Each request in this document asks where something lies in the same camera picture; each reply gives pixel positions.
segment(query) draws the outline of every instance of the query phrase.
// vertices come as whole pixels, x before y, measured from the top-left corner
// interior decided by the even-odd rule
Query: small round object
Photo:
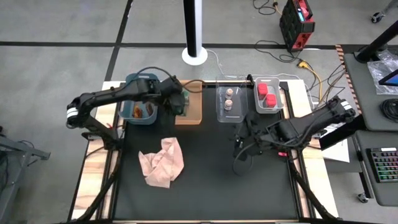
[[[377,13],[373,14],[373,16],[371,18],[372,23],[380,22],[383,17],[384,17],[384,15],[382,15],[380,12],[377,12]]]
[[[369,199],[366,197],[365,193],[361,193],[361,194],[357,195],[356,197],[362,203],[367,203],[369,201]]]
[[[230,111],[232,109],[232,100],[226,100],[224,103],[224,109]]]
[[[232,94],[234,94],[234,91],[231,88],[227,89],[225,92],[225,98],[227,100],[232,99]]]

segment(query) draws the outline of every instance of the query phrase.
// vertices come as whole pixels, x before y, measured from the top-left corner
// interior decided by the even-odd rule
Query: white paper
[[[327,130],[326,134],[329,134],[330,132],[334,131],[335,129],[336,128],[334,128],[334,127],[325,128],[325,130]],[[333,159],[336,161],[349,162],[347,139],[344,139],[341,142],[335,144],[334,146],[331,146],[328,149],[323,150],[322,154],[323,154],[323,157],[326,159]]]

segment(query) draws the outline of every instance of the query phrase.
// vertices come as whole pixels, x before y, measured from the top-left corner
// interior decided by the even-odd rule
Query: computer screen
[[[379,81],[380,85],[398,86],[398,69]]]

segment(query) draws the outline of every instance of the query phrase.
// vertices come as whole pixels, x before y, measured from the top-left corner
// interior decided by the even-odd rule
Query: wooden platform
[[[305,90],[304,82],[302,80],[285,80],[285,81],[287,81],[289,85],[290,100],[292,102],[294,115],[296,117],[301,117],[311,113],[311,107],[310,103],[308,102],[307,92]],[[120,85],[120,83],[121,82],[104,82],[102,90],[107,90],[112,86],[117,87]],[[282,101],[284,101],[284,105],[286,105],[284,92],[282,91],[281,93],[282,93]],[[95,118],[104,125],[113,124],[115,109],[116,109],[116,104],[101,106],[97,109]],[[287,108],[285,108],[284,112],[285,112],[284,114],[285,117],[288,118],[290,115]],[[318,145],[318,142],[313,140],[311,144],[313,146],[316,146]],[[87,154],[102,146],[103,146],[102,140],[95,140],[90,142],[88,145]],[[102,149],[92,154],[90,157],[88,157],[85,160],[85,163],[83,164],[83,172],[81,174],[80,181],[77,185],[78,192],[75,204],[73,205],[72,219],[80,217],[85,212],[85,210],[90,206],[90,204],[92,203],[98,192],[100,191],[104,170],[105,170],[106,157],[107,157],[107,151]],[[110,172],[112,172],[113,170],[116,158],[117,158],[117,152],[114,152],[114,155],[112,157]],[[317,196],[317,198],[323,204],[323,206],[332,215],[338,217],[335,205],[335,199],[333,197],[333,192],[331,191],[329,177],[326,171],[322,152],[318,149],[312,149],[308,147],[303,151],[303,158],[311,190]],[[299,162],[296,160],[295,161],[296,167],[300,171],[298,163]],[[108,191],[104,201],[104,208],[102,215],[103,218],[108,217],[111,192],[112,189]],[[302,202],[303,214],[305,217],[309,217],[307,199],[300,187],[299,187],[299,192],[300,192],[300,199]],[[259,222],[259,220],[241,220],[241,221]],[[199,222],[199,220],[190,220],[186,222]]]

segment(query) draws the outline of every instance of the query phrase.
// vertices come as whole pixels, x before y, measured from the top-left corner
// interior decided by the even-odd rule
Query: chair wheel
[[[362,203],[367,203],[369,199],[366,197],[365,193],[361,193],[358,196],[356,196],[358,200]]]
[[[377,13],[373,14],[373,16],[372,16],[372,18],[371,18],[372,23],[378,23],[378,22],[380,22],[381,19],[382,19],[383,17],[384,17],[384,15],[381,14],[380,12],[377,12]]]

